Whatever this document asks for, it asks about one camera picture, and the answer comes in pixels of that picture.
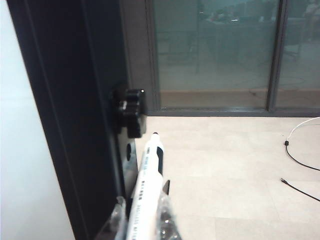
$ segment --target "glass panel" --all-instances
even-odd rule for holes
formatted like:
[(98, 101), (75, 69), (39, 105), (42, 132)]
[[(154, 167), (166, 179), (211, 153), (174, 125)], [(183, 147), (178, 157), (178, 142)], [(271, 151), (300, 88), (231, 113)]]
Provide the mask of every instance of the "glass panel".
[(161, 107), (265, 108), (278, 0), (154, 0)]
[(320, 108), (320, 1), (290, 0), (278, 108)]

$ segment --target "white floor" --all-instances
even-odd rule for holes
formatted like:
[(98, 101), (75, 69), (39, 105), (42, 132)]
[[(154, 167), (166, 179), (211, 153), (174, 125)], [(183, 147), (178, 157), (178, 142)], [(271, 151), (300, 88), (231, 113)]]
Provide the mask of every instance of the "white floor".
[[(293, 162), (286, 136), (306, 118), (149, 117), (165, 147), (164, 178), (183, 240), (318, 240), (320, 172)], [(320, 168), (320, 120), (299, 128), (289, 151)]]

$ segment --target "glass door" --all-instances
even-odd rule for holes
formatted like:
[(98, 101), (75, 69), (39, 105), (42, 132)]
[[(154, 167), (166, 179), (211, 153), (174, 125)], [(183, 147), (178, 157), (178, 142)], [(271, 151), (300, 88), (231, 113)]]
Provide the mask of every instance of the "glass door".
[(154, 0), (161, 108), (265, 109), (278, 0)]

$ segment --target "white wall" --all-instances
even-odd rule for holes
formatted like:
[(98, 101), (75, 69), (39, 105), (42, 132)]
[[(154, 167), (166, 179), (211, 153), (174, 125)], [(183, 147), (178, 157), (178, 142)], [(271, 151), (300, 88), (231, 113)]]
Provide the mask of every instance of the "white wall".
[(1, 8), (1, 239), (73, 240), (7, 2)]

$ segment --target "black panel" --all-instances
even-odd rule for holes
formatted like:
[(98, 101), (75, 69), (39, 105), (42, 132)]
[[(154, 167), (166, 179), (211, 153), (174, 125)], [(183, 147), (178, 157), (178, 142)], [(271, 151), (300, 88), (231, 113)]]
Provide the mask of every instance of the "black panel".
[[(119, 144), (135, 149), (134, 141), (123, 130), (119, 142), (111, 106), (112, 91), (127, 84), (118, 2), (8, 5), (75, 238), (91, 240), (116, 196), (132, 191)], [(127, 182), (137, 177), (133, 156), (124, 168), (131, 171)]]

